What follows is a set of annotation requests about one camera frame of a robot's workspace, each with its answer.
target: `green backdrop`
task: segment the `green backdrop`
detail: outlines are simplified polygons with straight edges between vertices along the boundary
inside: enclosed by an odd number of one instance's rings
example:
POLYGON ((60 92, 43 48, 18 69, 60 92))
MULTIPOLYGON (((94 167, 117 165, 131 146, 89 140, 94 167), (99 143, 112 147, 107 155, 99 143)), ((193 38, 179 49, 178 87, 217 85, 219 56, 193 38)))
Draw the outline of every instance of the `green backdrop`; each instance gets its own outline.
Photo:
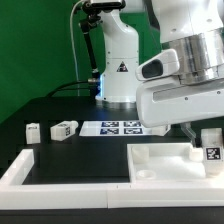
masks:
MULTIPOLYGON (((69 18, 75 0, 0 0, 0 123, 32 98, 75 80, 69 18)), ((90 64, 78 21, 74 35, 80 78, 90 76, 90 64)), ((158 53, 159 33, 141 14, 122 15, 140 36, 140 62, 158 53)), ((102 30, 91 32, 97 63, 105 67, 102 30)))

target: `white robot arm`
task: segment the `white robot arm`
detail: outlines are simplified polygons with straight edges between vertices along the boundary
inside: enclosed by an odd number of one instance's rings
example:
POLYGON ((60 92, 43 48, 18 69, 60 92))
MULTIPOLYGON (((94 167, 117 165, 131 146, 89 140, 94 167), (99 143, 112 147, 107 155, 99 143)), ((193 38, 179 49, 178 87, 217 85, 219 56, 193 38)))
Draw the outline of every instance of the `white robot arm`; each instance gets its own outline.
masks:
POLYGON ((89 7, 97 11, 104 33, 106 68, 100 76, 96 103, 115 109, 136 108, 136 90, 140 83, 135 76, 139 66, 139 38, 135 29, 121 21, 120 12, 121 9, 123 12, 144 10, 143 2, 90 0, 85 6, 87 10, 89 7))
POLYGON ((224 115, 223 23, 217 0, 152 0, 163 51, 136 73, 146 127, 224 115))

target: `black table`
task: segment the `black table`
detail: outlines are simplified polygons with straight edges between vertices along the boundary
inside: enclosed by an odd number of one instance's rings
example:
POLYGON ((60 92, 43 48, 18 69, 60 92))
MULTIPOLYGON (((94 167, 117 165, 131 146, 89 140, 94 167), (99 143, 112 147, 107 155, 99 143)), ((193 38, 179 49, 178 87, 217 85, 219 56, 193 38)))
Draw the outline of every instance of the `black table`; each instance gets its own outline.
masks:
MULTIPOLYGON (((24 148, 33 148, 35 165, 24 184, 129 182, 128 143, 189 142, 174 125, 165 137, 80 137, 84 121, 138 120, 136 110, 97 108, 88 97, 37 98, 0 125, 0 176, 24 148), (75 135, 63 142, 51 141, 50 127, 76 120, 75 135), (25 127, 40 123, 41 144, 27 145, 25 127)), ((201 128, 224 127, 224 119, 193 122, 201 128)), ((0 223, 223 223, 224 208, 127 208, 84 210, 0 211, 0 223)))

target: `cable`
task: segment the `cable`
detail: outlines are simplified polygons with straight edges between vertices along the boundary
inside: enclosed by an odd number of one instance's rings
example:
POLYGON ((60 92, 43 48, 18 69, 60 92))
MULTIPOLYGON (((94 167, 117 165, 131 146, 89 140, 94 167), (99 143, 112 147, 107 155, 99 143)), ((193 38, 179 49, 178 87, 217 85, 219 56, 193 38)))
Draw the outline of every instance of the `cable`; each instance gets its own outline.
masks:
POLYGON ((48 93, 46 97, 52 97, 56 92, 62 90, 65 87, 72 86, 72 85, 79 85, 79 84, 88 84, 88 81, 75 81, 75 82, 69 82, 69 83, 63 84, 57 87, 56 89, 54 89, 53 91, 51 91, 50 93, 48 93))
POLYGON ((74 62, 75 62, 75 73, 76 73, 76 80, 79 81, 79 72, 78 72, 78 64, 77 64, 77 57, 76 57, 76 49, 75 49, 75 41, 74 41, 74 34, 73 34, 73 15, 74 12, 77 8, 77 6, 82 3, 86 2, 86 0, 80 0, 78 1, 72 8, 71 15, 70 15, 70 34, 71 34, 71 44, 72 44, 72 52, 73 52, 73 57, 74 57, 74 62))
POLYGON ((71 89, 59 89, 57 91, 54 91, 51 93, 51 96, 49 97, 52 97, 55 93, 59 92, 59 91, 74 91, 74 90, 89 90, 89 88, 71 88, 71 89))

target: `white plastic tray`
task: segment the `white plastic tray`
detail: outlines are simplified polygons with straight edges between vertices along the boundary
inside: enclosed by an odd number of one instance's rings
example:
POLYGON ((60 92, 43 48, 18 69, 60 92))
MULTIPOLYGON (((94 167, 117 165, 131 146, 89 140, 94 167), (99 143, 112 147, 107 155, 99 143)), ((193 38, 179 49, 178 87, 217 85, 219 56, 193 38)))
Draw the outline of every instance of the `white plastic tray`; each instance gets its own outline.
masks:
POLYGON ((131 182, 117 184, 22 185, 34 163, 33 150, 23 150, 0 180, 0 209, 224 206, 223 175, 206 178, 203 164, 187 159, 190 144, 154 145, 152 164, 141 166, 133 163, 133 146, 128 145, 131 182), (142 169, 155 176, 139 180, 142 169))

